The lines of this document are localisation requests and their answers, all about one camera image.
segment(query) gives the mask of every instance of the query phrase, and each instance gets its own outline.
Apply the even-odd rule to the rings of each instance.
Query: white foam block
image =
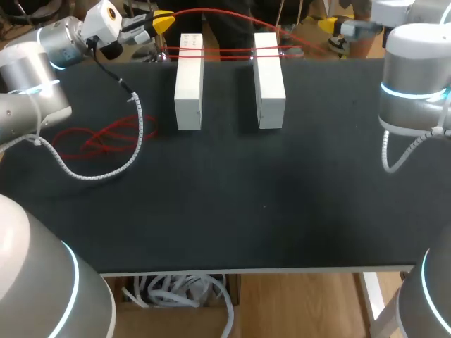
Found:
[[[202,34],[182,34],[180,48],[203,48]],[[203,56],[204,51],[180,50],[175,83],[175,114],[179,130],[200,130],[202,124],[202,87],[204,59],[183,58]]]
[[[277,46],[275,33],[256,33],[254,46]],[[254,55],[255,99],[260,129],[281,128],[285,112],[285,87],[278,49],[257,49]]]

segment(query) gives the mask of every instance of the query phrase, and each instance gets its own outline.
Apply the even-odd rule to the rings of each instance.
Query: bundle of white cables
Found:
[[[203,306],[209,295],[217,287],[219,293],[217,297],[223,295],[228,311],[227,324],[221,338],[226,338],[230,334],[233,326],[234,313],[230,295],[226,289],[226,277],[223,275],[223,282],[219,282],[210,275],[163,275],[156,276],[146,287],[149,276],[134,277],[133,292],[131,294],[126,288],[122,291],[128,298],[142,308],[162,307],[193,307]],[[146,303],[142,297],[146,296],[150,303]]]

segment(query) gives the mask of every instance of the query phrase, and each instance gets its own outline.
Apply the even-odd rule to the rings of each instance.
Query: red wire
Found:
[[[58,140],[60,138],[62,138],[62,136],[65,136],[67,134],[71,134],[74,132],[84,132],[84,133],[91,134],[92,136],[80,147],[80,154],[59,153],[61,158],[64,158],[64,159],[91,158],[93,156],[98,156],[102,153],[108,153],[109,151],[110,152],[118,152],[118,151],[132,150],[136,147],[137,137],[119,134],[117,132],[112,132],[111,130],[115,129],[117,127],[131,127],[131,128],[137,129],[138,126],[136,123],[128,122],[128,121],[133,121],[136,119],[137,119],[136,116],[129,116],[127,118],[121,118],[120,120],[117,120],[116,122],[111,123],[108,127],[105,127],[98,132],[94,132],[87,128],[78,128],[78,127],[69,128],[67,130],[63,130],[63,131],[59,132],[52,140],[52,145],[55,146],[56,143],[58,142]],[[157,124],[156,124],[156,119],[151,116],[146,115],[144,117],[144,119],[150,120],[154,124],[154,131],[143,137],[143,139],[146,140],[146,139],[150,139],[156,135]],[[127,146],[107,146],[102,141],[102,137],[107,137],[107,136],[109,138],[121,139],[123,141],[129,141],[129,142],[133,142],[133,143],[130,145],[127,145]],[[92,147],[98,148],[98,149],[92,150],[92,151],[84,151],[86,149],[86,147],[88,147],[88,146],[92,146]]]
[[[188,13],[205,13],[205,12],[207,12],[207,13],[222,13],[222,14],[226,14],[226,15],[235,16],[237,18],[249,20],[249,21],[252,21],[254,23],[258,23],[260,25],[272,28],[273,30],[278,30],[279,32],[283,33],[284,35],[288,35],[292,39],[300,42],[301,44],[309,46],[312,49],[315,49],[315,50],[321,52],[322,54],[327,54],[327,51],[322,49],[321,47],[315,46],[314,44],[312,44],[312,43],[310,43],[310,42],[308,42],[308,41],[306,41],[306,40],[304,40],[304,39],[302,39],[300,37],[297,37],[296,35],[294,35],[294,34],[292,34],[290,32],[287,32],[287,31],[282,30],[282,29],[278,29],[276,26],[274,26],[274,25],[272,25],[270,23],[265,23],[264,21],[258,20],[256,18],[252,18],[250,16],[247,16],[247,15],[244,15],[244,14],[235,13],[235,12],[232,12],[232,11],[226,11],[226,10],[217,9],[217,8],[191,8],[191,9],[184,9],[184,10],[175,12],[173,14],[173,16],[176,17],[176,16],[179,16],[179,15],[188,14]]]
[[[256,51],[258,49],[290,49],[290,48],[297,48],[299,46],[293,45],[293,46],[272,46],[272,47],[257,47],[257,48],[236,48],[236,49],[219,49],[219,48],[189,48],[189,47],[163,47],[162,49],[166,49],[168,51],[219,51],[219,52],[225,52],[225,53],[233,53],[233,52],[239,52],[239,51]]]
[[[207,60],[217,60],[218,58],[221,60],[249,60],[251,56],[214,56],[214,55],[166,55],[169,58],[205,58]],[[304,56],[304,54],[288,54],[288,55],[254,55],[253,58],[299,58]]]

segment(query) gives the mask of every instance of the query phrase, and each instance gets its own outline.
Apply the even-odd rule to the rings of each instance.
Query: person's leg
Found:
[[[199,7],[219,8],[250,15],[250,0],[198,0]],[[222,49],[251,48],[254,28],[250,21],[220,13],[205,13],[219,46]],[[250,55],[249,53],[223,53],[224,56]]]
[[[369,21],[371,18],[371,0],[352,0],[354,19]],[[350,43],[350,58],[366,58],[373,46],[374,37]]]
[[[157,0],[156,3],[159,9],[172,12],[196,7],[195,0]],[[164,33],[166,44],[168,46],[179,47],[180,35],[183,33],[202,33],[200,13],[188,13],[178,16],[175,22]],[[178,55],[178,52],[171,51],[171,54]]]

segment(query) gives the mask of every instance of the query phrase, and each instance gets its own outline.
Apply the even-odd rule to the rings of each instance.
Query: black table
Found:
[[[398,173],[383,171],[382,66],[283,61],[283,129],[263,131],[252,65],[206,63],[202,131],[179,132],[176,64],[113,65],[159,121],[137,162],[107,182],[79,182],[46,149],[25,142],[0,163],[0,193],[101,273],[411,265],[451,216],[451,144],[431,140]],[[95,65],[65,70],[61,81],[73,116],[47,130],[47,139],[135,113]],[[60,150],[80,144],[69,139]],[[392,162],[411,141],[391,138]],[[68,165],[94,175],[129,156]]]

